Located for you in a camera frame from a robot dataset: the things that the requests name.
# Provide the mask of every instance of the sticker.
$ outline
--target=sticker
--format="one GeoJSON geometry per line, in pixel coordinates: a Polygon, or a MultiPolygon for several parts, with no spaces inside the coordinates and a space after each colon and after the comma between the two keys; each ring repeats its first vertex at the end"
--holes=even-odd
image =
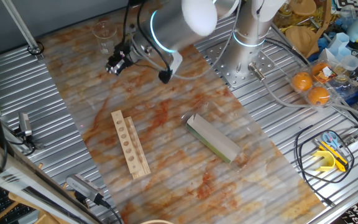
{"type": "Polygon", "coordinates": [[[323,73],[325,77],[329,77],[331,75],[331,71],[328,67],[323,68],[323,73]]]}
{"type": "Polygon", "coordinates": [[[326,83],[335,77],[337,77],[337,74],[334,71],[332,71],[329,67],[323,68],[322,71],[314,75],[314,78],[320,83],[326,83]]]}

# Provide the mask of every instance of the blue light ring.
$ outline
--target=blue light ring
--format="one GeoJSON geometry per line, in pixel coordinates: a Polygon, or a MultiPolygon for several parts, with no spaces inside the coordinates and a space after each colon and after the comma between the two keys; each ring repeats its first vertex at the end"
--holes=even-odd
{"type": "Polygon", "coordinates": [[[157,13],[157,10],[153,12],[152,17],[150,18],[150,31],[151,31],[151,33],[152,33],[153,39],[154,39],[154,41],[157,43],[157,45],[158,45],[161,49],[163,49],[164,51],[166,51],[166,52],[168,52],[168,53],[171,53],[171,54],[172,54],[172,53],[175,53],[176,50],[170,50],[170,49],[164,47],[164,46],[157,40],[157,37],[155,36],[154,29],[153,29],[153,19],[154,19],[155,13],[157,13]]]}
{"type": "Polygon", "coordinates": [[[261,43],[259,43],[259,44],[245,44],[245,43],[241,42],[241,41],[236,37],[236,33],[235,33],[235,32],[233,32],[233,37],[234,37],[234,39],[237,41],[237,43],[239,43],[239,44],[241,44],[241,45],[243,45],[243,46],[245,46],[245,47],[258,47],[258,46],[262,45],[262,44],[265,42],[265,40],[263,40],[263,41],[262,41],[261,43]]]}

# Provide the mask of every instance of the metal slotted table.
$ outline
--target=metal slotted table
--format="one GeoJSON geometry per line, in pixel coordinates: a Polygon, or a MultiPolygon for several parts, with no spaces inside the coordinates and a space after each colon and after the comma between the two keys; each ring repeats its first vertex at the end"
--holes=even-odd
{"type": "MultiPolygon", "coordinates": [[[[233,17],[219,21],[212,35],[195,44],[208,62],[211,61],[207,56],[207,50],[228,38],[233,22],[233,17]]],[[[285,41],[281,33],[274,29],[268,36],[285,41]]],[[[18,125],[17,112],[28,111],[34,129],[34,138],[45,145],[43,151],[36,151],[34,155],[31,155],[31,160],[36,163],[42,162],[43,170],[61,185],[68,174],[77,172],[87,176],[96,185],[102,186],[109,203],[112,203],[109,192],[45,64],[39,63],[34,56],[29,55],[26,48],[21,47],[0,55],[1,118],[10,128],[15,129],[18,125]]],[[[299,66],[296,58],[280,47],[264,43],[263,51],[285,72],[290,72],[299,66]]],[[[302,101],[286,81],[285,74],[277,66],[273,66],[266,75],[268,84],[282,100],[293,103],[302,101]]],[[[353,128],[355,124],[347,116],[335,110],[328,109],[324,113],[319,113],[311,108],[287,108],[278,104],[256,78],[246,80],[236,88],[230,87],[230,90],[298,172],[293,150],[295,136],[300,130],[311,124],[314,125],[300,138],[301,142],[324,129],[333,129],[341,136],[346,136],[356,130],[353,128]]],[[[314,161],[311,160],[313,149],[312,143],[304,147],[306,168],[314,161]]],[[[352,145],[351,150],[356,159],[355,165],[349,176],[340,184],[310,180],[315,189],[334,203],[342,201],[358,190],[358,142],[352,145]]],[[[324,176],[329,179],[338,178],[340,175],[342,173],[334,170],[324,173],[324,176]]],[[[112,216],[111,212],[93,203],[91,203],[91,210],[101,219],[112,216]]],[[[21,220],[21,223],[34,221],[36,221],[36,215],[31,214],[21,220]]]]}
{"type": "MultiPolygon", "coordinates": [[[[230,17],[219,21],[217,29],[208,37],[208,39],[199,41],[195,44],[198,51],[203,54],[206,61],[212,65],[213,60],[210,58],[211,50],[217,49],[216,46],[222,45],[229,37],[231,28],[234,23],[234,18],[230,17]]],[[[288,45],[286,37],[275,27],[272,26],[267,37],[275,40],[280,40],[288,45]]],[[[280,67],[284,72],[290,73],[299,68],[300,60],[288,51],[281,47],[276,47],[267,42],[264,43],[263,53],[272,59],[274,68],[264,67],[264,73],[268,85],[272,91],[281,100],[289,103],[305,103],[300,95],[293,91],[285,74],[278,68],[280,67]]],[[[311,129],[305,132],[301,138],[300,143],[314,134],[325,130],[335,130],[341,136],[347,136],[353,133],[357,126],[355,120],[347,111],[336,111],[334,109],[326,109],[319,113],[311,108],[288,108],[277,103],[267,92],[261,82],[254,78],[247,79],[242,85],[233,83],[232,79],[227,80],[227,74],[221,73],[217,69],[215,72],[226,82],[228,88],[234,93],[236,98],[241,102],[245,109],[258,122],[269,138],[276,144],[279,150],[284,154],[287,160],[294,166],[294,169],[300,174],[300,169],[294,157],[295,137],[302,129],[314,125],[311,129]]],[[[314,143],[305,144],[303,148],[303,162],[304,168],[307,169],[316,163],[311,156],[315,149],[314,143]]],[[[310,184],[318,190],[323,196],[338,204],[347,197],[350,197],[354,192],[358,191],[358,142],[350,147],[353,152],[355,161],[351,173],[338,184],[329,184],[309,178],[310,184]]],[[[320,177],[329,180],[338,180],[343,175],[342,172],[331,170],[320,174],[320,177]]]]}

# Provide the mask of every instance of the metal pole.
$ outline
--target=metal pole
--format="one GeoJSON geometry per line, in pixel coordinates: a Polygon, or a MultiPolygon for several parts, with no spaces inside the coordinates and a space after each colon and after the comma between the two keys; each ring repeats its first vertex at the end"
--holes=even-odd
{"type": "Polygon", "coordinates": [[[31,54],[34,54],[38,60],[44,59],[44,56],[42,54],[39,54],[41,52],[37,42],[32,37],[29,29],[25,25],[23,19],[21,18],[19,12],[17,11],[15,5],[13,5],[11,0],[2,0],[2,3],[4,3],[7,11],[12,16],[13,21],[15,21],[17,27],[22,32],[23,37],[25,38],[25,41],[29,44],[29,52],[31,54]]]}

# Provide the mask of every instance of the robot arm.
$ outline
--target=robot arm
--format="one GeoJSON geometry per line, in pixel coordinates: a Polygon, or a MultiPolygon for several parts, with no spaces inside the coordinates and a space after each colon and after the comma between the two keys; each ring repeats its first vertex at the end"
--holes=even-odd
{"type": "MultiPolygon", "coordinates": [[[[230,73],[249,73],[248,64],[257,61],[272,19],[284,1],[246,2],[240,11],[230,45],[222,57],[230,73]]],[[[167,62],[171,64],[169,67],[174,68],[162,70],[153,63],[161,70],[158,75],[161,81],[168,83],[181,62],[178,51],[210,35],[215,30],[218,11],[220,17],[233,11],[230,4],[238,4],[238,0],[171,0],[141,23],[143,33],[138,29],[131,40],[116,47],[114,55],[108,59],[106,70],[119,75],[143,58],[153,63],[152,59],[158,57],[157,49],[162,58],[170,59],[167,62]]]]}
{"type": "MultiPolygon", "coordinates": [[[[108,59],[106,70],[119,75],[145,56],[153,59],[157,54],[152,45],[165,59],[173,55],[171,63],[177,68],[181,60],[177,52],[210,35],[215,30],[217,21],[216,8],[211,0],[172,0],[141,23],[145,35],[137,30],[134,41],[128,40],[116,47],[116,51],[108,59]]],[[[167,83],[173,72],[175,71],[163,71],[168,77],[160,79],[167,83]]]]}

